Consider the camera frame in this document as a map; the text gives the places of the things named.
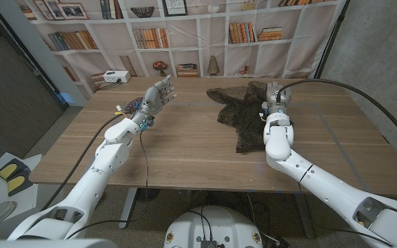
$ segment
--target yellow object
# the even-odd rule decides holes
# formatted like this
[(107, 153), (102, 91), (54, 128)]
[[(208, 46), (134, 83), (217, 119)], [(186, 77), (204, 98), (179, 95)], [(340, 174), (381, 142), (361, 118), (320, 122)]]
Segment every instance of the yellow object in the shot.
[(0, 177), (2, 177), (4, 180), (7, 180), (7, 178), (18, 168), (16, 164), (9, 164), (7, 165), (4, 169), (0, 171)]
[(12, 180), (8, 181), (7, 187), (8, 187), (9, 193), (11, 191), (13, 191), (14, 189), (16, 189), (17, 187), (21, 186), (25, 180), (26, 179), (23, 176), (18, 176), (16, 178), (13, 178)]

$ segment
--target wire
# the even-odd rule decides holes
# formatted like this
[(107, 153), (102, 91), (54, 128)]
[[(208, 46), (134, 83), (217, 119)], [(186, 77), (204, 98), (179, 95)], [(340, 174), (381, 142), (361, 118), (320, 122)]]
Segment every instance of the wire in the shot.
[(146, 161), (146, 183), (145, 183), (145, 198), (146, 199), (145, 199), (145, 211), (143, 212), (142, 216), (138, 217), (135, 220), (102, 220), (102, 221), (99, 221), (99, 222), (96, 222), (96, 223), (92, 223), (92, 224), (89, 224), (89, 225), (87, 225), (85, 227), (82, 227), (82, 228), (76, 230), (74, 233), (72, 233), (66, 239), (70, 239), (75, 234), (79, 233), (80, 231), (82, 231), (84, 229), (87, 229), (88, 227), (92, 227), (94, 225), (99, 225), (99, 224), (103, 224), (103, 223), (131, 223), (131, 222), (135, 222), (135, 221), (138, 221), (138, 220), (142, 219), (146, 215), (146, 212), (148, 210), (148, 174), (149, 174), (150, 170), (149, 170), (149, 167), (148, 167), (148, 157), (146, 156), (146, 151), (145, 151), (145, 148), (143, 147), (143, 143), (142, 143), (142, 132), (141, 132), (141, 135), (140, 135), (140, 140), (141, 140), (141, 146), (142, 146), (143, 154), (145, 154), (145, 161)]
[(87, 153), (88, 149), (90, 148), (91, 144), (93, 144), (94, 140), (96, 139), (96, 137), (101, 133), (102, 129), (108, 125), (109, 123), (111, 123), (113, 120), (115, 120), (116, 118), (118, 118), (119, 116), (121, 116), (122, 114), (117, 114), (115, 117), (111, 118), (110, 120), (108, 120), (105, 124), (102, 125), (101, 128), (99, 128), (99, 130), (97, 130), (96, 134), (93, 136), (93, 138), (91, 139), (91, 141), (88, 143), (87, 147), (85, 148), (85, 150), (82, 152), (81, 156), (79, 157), (78, 161), (76, 162), (76, 164), (73, 166), (73, 169), (70, 171), (70, 173), (67, 175), (67, 177), (65, 178), (65, 180), (61, 183), (61, 185), (59, 186), (59, 188), (55, 191), (55, 193), (52, 195), (52, 197), (48, 200), (48, 202), (44, 205), (44, 207), (41, 209), (41, 211), (46, 210), (48, 208), (48, 206), (50, 206), (50, 204), (52, 203), (52, 201), (56, 198), (56, 196), (59, 194), (59, 192), (62, 190), (62, 188), (65, 186), (65, 184), (68, 182), (68, 180), (70, 179), (70, 177), (73, 175), (74, 171), (76, 170), (76, 168), (79, 166), (79, 163), (82, 161), (82, 158), (85, 156), (85, 154)]
[(283, 90), (286, 90), (287, 88), (291, 87), (291, 86), (295, 86), (301, 83), (328, 83), (328, 84), (332, 84), (332, 85), (337, 85), (337, 86), (341, 86), (344, 87), (348, 90), (351, 90), (353, 92), (356, 92), (358, 94), (360, 94), (361, 96), (363, 96), (364, 98), (366, 98), (367, 100), (369, 100), (371, 103), (373, 103), (378, 109), (380, 109), (391, 121), (392, 123), (397, 127), (397, 120), (396, 118), (394, 118), (394, 116), (392, 116), (390, 114), (390, 112), (388, 110), (385, 109), (385, 107), (383, 107), (380, 103), (378, 103), (375, 99), (373, 99), (371, 96), (369, 96), (368, 94), (356, 89), (355, 87), (352, 87), (350, 85), (346, 85), (344, 83), (339, 83), (337, 81), (333, 81), (333, 80), (328, 80), (328, 79), (304, 79), (304, 80), (300, 80), (297, 82), (293, 82), (290, 83), (284, 87), (282, 87), (278, 93), (276, 94), (276, 102), (280, 103), (281, 102), (281, 92)]
[(247, 194), (247, 199), (249, 200), (249, 204), (251, 205), (252, 220), (254, 221), (254, 224), (256, 225), (256, 223), (255, 223), (255, 215), (254, 215), (254, 207), (252, 206), (252, 201), (251, 201), (251, 198), (249, 197), (249, 193), (246, 193), (246, 194)]
[(262, 232), (262, 231), (260, 231), (260, 232), (261, 232), (261, 234), (263, 234), (264, 236), (266, 236), (266, 237), (268, 237), (269, 239), (273, 240), (273, 241), (276, 243), (276, 245), (277, 245), (277, 246), (281, 244), (281, 242), (280, 242), (280, 241), (278, 241), (277, 239), (275, 239), (275, 238), (272, 238), (271, 236), (269, 236), (269, 235), (265, 234), (265, 233), (264, 233), (264, 232)]
[(210, 239), (212, 240), (212, 230), (211, 230), (211, 224), (210, 224), (210, 222), (207, 220), (207, 218), (203, 215), (203, 214), (199, 214), (199, 213), (197, 213), (197, 212), (195, 212), (195, 211), (192, 211), (192, 210), (188, 210), (190, 213), (194, 213), (194, 214), (198, 214), (199, 216), (201, 216), (202, 217), (202, 224), (203, 224), (203, 219), (205, 219), (206, 220), (206, 222), (207, 222), (207, 225), (210, 227)]
[(201, 205), (200, 216), (201, 216), (201, 226), (202, 226), (202, 228), (203, 228), (203, 239), (206, 240), (205, 225), (203, 224), (203, 207), (204, 207), (204, 205)]
[[(299, 189), (300, 189), (300, 194), (302, 194), (303, 197), (304, 197), (304, 199), (307, 201), (306, 196), (305, 196), (305, 195), (302, 193), (302, 191), (301, 191), (301, 184), (300, 184), (300, 182), (298, 182), (298, 187), (299, 187)], [(323, 228), (323, 229), (326, 229), (326, 230), (348, 232), (348, 233), (351, 233), (351, 234), (358, 234), (358, 235), (366, 236), (366, 237), (368, 237), (368, 238), (373, 238), (374, 240), (377, 240), (377, 241), (379, 241), (379, 242), (381, 242), (381, 243), (383, 243), (383, 244), (385, 244), (385, 245), (388, 245), (388, 246), (390, 246), (390, 247), (393, 247), (392, 244), (390, 244), (389, 242), (387, 242), (387, 241), (385, 241), (385, 240), (381, 240), (381, 239), (379, 239), (379, 238), (377, 238), (377, 237), (374, 237), (374, 236), (369, 235), (369, 234), (364, 234), (364, 233), (361, 233), (361, 232), (359, 232), (359, 231), (349, 231), (349, 230), (344, 230), (344, 229), (336, 229), (336, 228), (322, 227), (322, 226), (320, 226), (320, 225), (317, 225), (314, 221), (312, 221), (312, 223), (313, 223), (315, 226), (320, 227), (320, 228)]]

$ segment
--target white robotic arm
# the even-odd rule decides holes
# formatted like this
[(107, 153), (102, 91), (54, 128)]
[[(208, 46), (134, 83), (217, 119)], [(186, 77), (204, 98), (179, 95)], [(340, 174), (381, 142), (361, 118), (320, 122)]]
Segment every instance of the white robotic arm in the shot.
[(267, 103), (263, 104), (265, 113), (269, 114), (263, 135), (267, 164), (298, 181), (355, 231), (387, 242), (385, 245), (362, 236), (371, 247), (397, 245), (397, 200), (356, 189), (290, 148), (294, 139), (294, 130), (286, 115), (290, 92), (286, 89), (281, 102), (277, 103), (276, 93), (280, 88), (275, 82), (268, 84)]
[(89, 223), (111, 175), (128, 159), (132, 139), (148, 126), (152, 126), (154, 115), (176, 97), (169, 96), (174, 90), (170, 78), (171, 76), (167, 76), (150, 87), (132, 117), (123, 119), (105, 132), (105, 140), (97, 147), (93, 164), (67, 197), (55, 206), (25, 219), (8, 240), (84, 237), (86, 230), (73, 236), (72, 234)]

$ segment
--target concrete wall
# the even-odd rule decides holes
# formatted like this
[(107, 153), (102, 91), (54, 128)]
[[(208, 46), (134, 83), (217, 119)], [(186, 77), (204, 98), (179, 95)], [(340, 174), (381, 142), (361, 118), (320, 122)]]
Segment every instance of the concrete wall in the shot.
[[(321, 78), (357, 87), (397, 118), (397, 1), (351, 0)], [(397, 150), (397, 129), (370, 102), (351, 93)]]

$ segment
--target dark cloth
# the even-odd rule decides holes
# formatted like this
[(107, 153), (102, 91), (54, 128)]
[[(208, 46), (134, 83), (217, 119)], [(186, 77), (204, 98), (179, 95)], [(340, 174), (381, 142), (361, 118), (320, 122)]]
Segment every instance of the dark cloth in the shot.
[(263, 130), (265, 122), (259, 113), (266, 101), (267, 84), (251, 81), (245, 86), (209, 89), (207, 95), (217, 103), (226, 104), (218, 113), (217, 121), (236, 128), (236, 152), (264, 151)]

